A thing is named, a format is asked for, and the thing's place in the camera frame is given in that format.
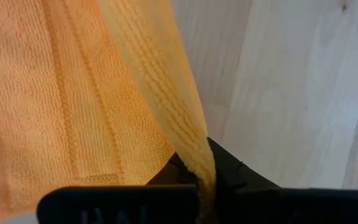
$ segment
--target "wooden surface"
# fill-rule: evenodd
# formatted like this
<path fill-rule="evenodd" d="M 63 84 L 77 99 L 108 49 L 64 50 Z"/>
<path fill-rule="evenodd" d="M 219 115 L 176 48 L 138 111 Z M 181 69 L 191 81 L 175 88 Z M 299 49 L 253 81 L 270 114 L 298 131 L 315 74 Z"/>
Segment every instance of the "wooden surface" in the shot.
<path fill-rule="evenodd" d="M 358 189 L 358 0 L 172 3 L 211 137 L 279 185 Z"/>

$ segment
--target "orange towel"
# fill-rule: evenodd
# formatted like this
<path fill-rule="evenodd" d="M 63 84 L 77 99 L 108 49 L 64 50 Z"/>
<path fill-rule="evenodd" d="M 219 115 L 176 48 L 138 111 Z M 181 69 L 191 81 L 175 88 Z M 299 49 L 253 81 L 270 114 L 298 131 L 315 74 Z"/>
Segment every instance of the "orange towel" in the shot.
<path fill-rule="evenodd" d="M 0 0 L 0 218 L 68 185 L 145 184 L 174 151 L 205 211 L 206 136 L 168 0 Z"/>

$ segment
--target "folded towel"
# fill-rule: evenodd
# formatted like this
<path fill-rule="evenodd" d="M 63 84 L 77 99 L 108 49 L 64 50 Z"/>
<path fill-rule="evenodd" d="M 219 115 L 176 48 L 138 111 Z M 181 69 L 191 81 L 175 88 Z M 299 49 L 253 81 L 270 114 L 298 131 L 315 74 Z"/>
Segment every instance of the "folded towel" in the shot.
<path fill-rule="evenodd" d="M 64 186 L 145 184 L 174 151 L 206 211 L 206 136 L 168 0 L 0 0 L 0 218 Z"/>

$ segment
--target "textured fabric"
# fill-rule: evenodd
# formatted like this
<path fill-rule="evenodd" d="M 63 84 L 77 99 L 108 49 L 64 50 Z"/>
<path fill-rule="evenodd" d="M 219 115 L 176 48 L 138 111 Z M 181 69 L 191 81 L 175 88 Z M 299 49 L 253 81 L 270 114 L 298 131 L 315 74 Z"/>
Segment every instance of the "textured fabric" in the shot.
<path fill-rule="evenodd" d="M 168 0 L 100 9 L 106 22 L 96 0 L 0 0 L 2 219 L 68 185 L 145 184 L 174 151 L 212 205 L 213 156 Z"/>

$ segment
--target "microfiber towel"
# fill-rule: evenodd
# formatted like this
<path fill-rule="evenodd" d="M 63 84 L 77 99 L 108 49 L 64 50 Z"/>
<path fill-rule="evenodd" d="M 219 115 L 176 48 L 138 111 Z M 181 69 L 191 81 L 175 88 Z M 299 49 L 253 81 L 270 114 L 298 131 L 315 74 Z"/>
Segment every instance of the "microfiber towel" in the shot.
<path fill-rule="evenodd" d="M 0 218 L 70 185 L 142 185 L 176 151 L 213 204 L 206 125 L 168 0 L 0 0 Z"/>

